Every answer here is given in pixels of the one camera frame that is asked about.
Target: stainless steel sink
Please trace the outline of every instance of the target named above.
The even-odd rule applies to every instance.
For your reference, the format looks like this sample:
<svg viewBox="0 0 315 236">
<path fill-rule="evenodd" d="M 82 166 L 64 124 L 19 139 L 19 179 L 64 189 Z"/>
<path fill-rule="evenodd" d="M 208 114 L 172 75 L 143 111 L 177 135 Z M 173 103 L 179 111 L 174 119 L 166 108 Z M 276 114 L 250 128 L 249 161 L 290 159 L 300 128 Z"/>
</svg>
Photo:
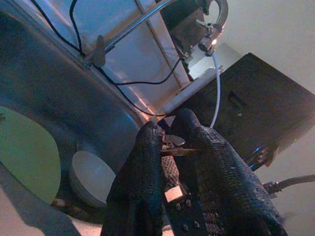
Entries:
<svg viewBox="0 0 315 236">
<path fill-rule="evenodd" d="M 57 197 L 76 202 L 67 178 L 73 154 L 93 152 L 117 173 L 142 121 L 40 27 L 11 13 L 0 11 L 0 105 L 33 119 L 54 137 L 62 167 Z"/>
</svg>

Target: metal rod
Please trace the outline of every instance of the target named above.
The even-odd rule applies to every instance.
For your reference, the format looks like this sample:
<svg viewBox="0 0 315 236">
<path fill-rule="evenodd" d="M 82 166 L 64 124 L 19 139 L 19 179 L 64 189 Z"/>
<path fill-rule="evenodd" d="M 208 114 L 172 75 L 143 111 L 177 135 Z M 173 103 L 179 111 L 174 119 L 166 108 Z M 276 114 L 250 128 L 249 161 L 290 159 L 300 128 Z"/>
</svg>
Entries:
<svg viewBox="0 0 315 236">
<path fill-rule="evenodd" d="M 147 13 L 135 19 L 130 25 L 128 25 L 126 28 L 118 32 L 114 37 L 112 37 L 105 43 L 105 47 L 104 47 L 105 52 L 110 51 L 115 46 L 116 43 L 118 43 L 128 34 L 130 34 L 135 28 L 137 28 L 139 24 L 141 24 L 144 21 L 147 21 L 155 13 L 161 11 L 163 8 L 172 4 L 173 2 L 176 2 L 176 0 L 162 0 L 155 7 L 150 9 Z"/>
</svg>

